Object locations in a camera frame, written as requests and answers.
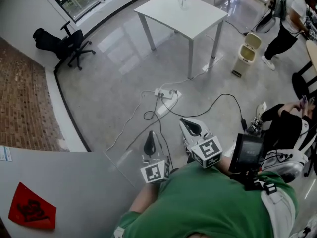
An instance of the white t-shirt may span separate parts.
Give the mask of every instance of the white t-shirt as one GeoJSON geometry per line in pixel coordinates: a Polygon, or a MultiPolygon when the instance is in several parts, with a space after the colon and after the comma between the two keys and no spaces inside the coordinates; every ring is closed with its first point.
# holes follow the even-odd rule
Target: white t-shirt
{"type": "Polygon", "coordinates": [[[289,14],[291,9],[296,11],[300,16],[300,20],[304,23],[306,16],[306,3],[305,0],[286,0],[286,18],[282,21],[284,28],[289,31],[292,35],[296,36],[299,34],[300,29],[291,21],[289,14]]]}

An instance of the white cable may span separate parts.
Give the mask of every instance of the white cable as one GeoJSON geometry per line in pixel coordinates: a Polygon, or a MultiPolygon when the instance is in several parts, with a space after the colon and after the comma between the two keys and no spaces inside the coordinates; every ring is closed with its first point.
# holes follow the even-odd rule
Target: white cable
{"type": "Polygon", "coordinates": [[[151,90],[145,90],[145,91],[142,91],[141,93],[140,93],[140,102],[139,102],[139,104],[137,105],[137,107],[135,108],[135,110],[134,110],[134,112],[133,112],[133,114],[132,114],[132,116],[129,118],[129,120],[128,121],[126,121],[125,122],[125,124],[124,124],[124,126],[123,126],[123,128],[122,128],[122,131],[120,132],[120,134],[118,135],[118,137],[115,139],[115,141],[114,141],[114,143],[109,147],[109,148],[107,148],[106,149],[106,152],[108,151],[108,150],[110,150],[115,144],[116,144],[116,142],[117,142],[117,140],[118,140],[118,138],[122,135],[122,133],[123,133],[123,131],[124,131],[124,128],[125,128],[125,126],[127,125],[127,123],[134,117],[134,114],[135,114],[135,112],[136,112],[136,110],[138,109],[138,107],[140,106],[140,104],[141,104],[141,96],[142,96],[142,94],[143,93],[145,93],[145,92],[151,92],[151,93],[153,93],[154,91],[151,91],[151,90]]]}
{"type": "MultiPolygon", "coordinates": [[[[185,79],[185,80],[183,80],[183,81],[180,81],[180,82],[165,83],[165,84],[163,84],[163,85],[160,87],[160,89],[161,89],[163,86],[165,86],[165,85],[181,84],[181,83],[184,83],[184,82],[189,81],[189,80],[192,81],[192,80],[194,80],[195,78],[199,77],[200,75],[205,74],[205,73],[206,73],[210,68],[212,68],[214,65],[215,65],[215,63],[213,63],[212,66],[208,67],[204,72],[202,72],[202,73],[200,73],[200,74],[197,74],[197,75],[196,75],[195,77],[193,77],[192,79],[187,78],[187,79],[185,79]]],[[[151,90],[145,90],[145,91],[142,91],[142,92],[140,93],[140,102],[139,102],[138,106],[135,108],[135,110],[134,110],[132,116],[129,118],[129,120],[125,122],[125,124],[124,124],[124,126],[123,126],[123,128],[122,128],[121,133],[120,133],[120,134],[118,135],[118,137],[115,139],[114,143],[113,143],[109,148],[106,149],[106,152],[107,152],[108,150],[110,150],[110,149],[116,144],[117,140],[118,140],[119,137],[122,135],[126,124],[134,117],[134,114],[135,114],[136,110],[138,109],[138,107],[139,107],[140,104],[141,104],[141,95],[142,95],[144,92],[154,93],[154,91],[151,91],[151,90]]]]}
{"type": "Polygon", "coordinates": [[[209,66],[204,72],[197,74],[197,75],[196,75],[195,77],[193,77],[192,79],[187,78],[187,79],[185,79],[185,80],[183,80],[183,81],[180,81],[180,82],[165,83],[165,84],[163,84],[163,85],[160,87],[160,89],[162,89],[162,87],[165,86],[165,85],[181,84],[181,83],[184,83],[184,82],[186,82],[186,81],[193,81],[195,78],[199,77],[200,75],[205,74],[205,73],[206,73],[210,68],[212,68],[214,65],[215,65],[215,63],[213,63],[212,66],[209,66]]]}

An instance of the monitor screen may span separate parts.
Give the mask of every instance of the monitor screen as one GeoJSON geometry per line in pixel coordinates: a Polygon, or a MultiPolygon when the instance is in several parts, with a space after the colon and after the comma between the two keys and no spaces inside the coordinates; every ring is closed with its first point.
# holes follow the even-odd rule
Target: monitor screen
{"type": "Polygon", "coordinates": [[[258,142],[243,141],[238,162],[243,164],[257,163],[262,144],[258,142]]]}
{"type": "Polygon", "coordinates": [[[238,134],[229,171],[238,173],[255,170],[259,167],[262,151],[262,138],[238,134]]]}

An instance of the brick floor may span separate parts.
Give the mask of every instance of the brick floor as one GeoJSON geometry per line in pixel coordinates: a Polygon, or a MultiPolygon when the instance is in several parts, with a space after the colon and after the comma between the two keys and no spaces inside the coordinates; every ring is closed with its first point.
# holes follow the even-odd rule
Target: brick floor
{"type": "Polygon", "coordinates": [[[44,68],[0,38],[0,145],[65,151],[44,68]]]}

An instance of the gray table surface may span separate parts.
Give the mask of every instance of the gray table surface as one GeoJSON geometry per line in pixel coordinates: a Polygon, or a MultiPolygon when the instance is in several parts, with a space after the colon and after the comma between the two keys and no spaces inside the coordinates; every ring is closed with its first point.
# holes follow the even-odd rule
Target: gray table surface
{"type": "Polygon", "coordinates": [[[110,237],[137,194],[104,153],[10,151],[12,162],[0,161],[0,216],[12,238],[110,237]],[[8,219],[19,182],[57,208],[54,231],[8,219]]]}

